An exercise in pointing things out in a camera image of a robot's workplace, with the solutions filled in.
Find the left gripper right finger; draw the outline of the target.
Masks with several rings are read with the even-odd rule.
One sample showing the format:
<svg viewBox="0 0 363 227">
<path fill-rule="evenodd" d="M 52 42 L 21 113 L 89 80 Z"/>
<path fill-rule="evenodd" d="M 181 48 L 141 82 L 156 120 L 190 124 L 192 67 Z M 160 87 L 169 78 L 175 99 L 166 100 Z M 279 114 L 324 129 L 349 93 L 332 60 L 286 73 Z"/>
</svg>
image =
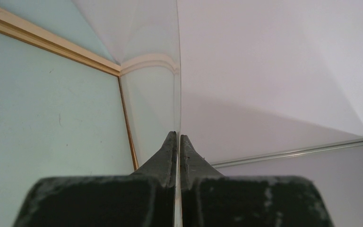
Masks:
<svg viewBox="0 0 363 227">
<path fill-rule="evenodd" d="M 315 185 L 301 176 L 225 176 L 181 136 L 182 221 L 186 227 L 331 227 Z"/>
</svg>

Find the light wooden picture frame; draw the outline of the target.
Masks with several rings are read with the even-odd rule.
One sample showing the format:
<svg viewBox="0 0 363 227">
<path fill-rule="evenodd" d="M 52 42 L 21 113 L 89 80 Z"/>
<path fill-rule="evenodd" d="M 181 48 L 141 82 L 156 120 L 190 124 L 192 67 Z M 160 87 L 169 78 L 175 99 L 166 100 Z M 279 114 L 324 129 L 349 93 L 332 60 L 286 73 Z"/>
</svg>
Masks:
<svg viewBox="0 0 363 227">
<path fill-rule="evenodd" d="M 70 0 L 0 0 L 0 34 L 98 72 L 121 75 L 120 65 Z"/>
</svg>

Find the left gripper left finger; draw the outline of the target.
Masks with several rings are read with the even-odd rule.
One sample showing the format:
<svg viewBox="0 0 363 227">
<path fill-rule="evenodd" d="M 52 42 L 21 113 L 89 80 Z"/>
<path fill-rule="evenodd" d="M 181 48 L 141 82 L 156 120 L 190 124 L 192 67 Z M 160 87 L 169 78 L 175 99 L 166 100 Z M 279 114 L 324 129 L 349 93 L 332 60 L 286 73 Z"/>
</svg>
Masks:
<svg viewBox="0 0 363 227">
<path fill-rule="evenodd" d="M 177 134 L 130 175 L 42 178 L 30 189 L 16 227 L 172 227 Z"/>
</svg>

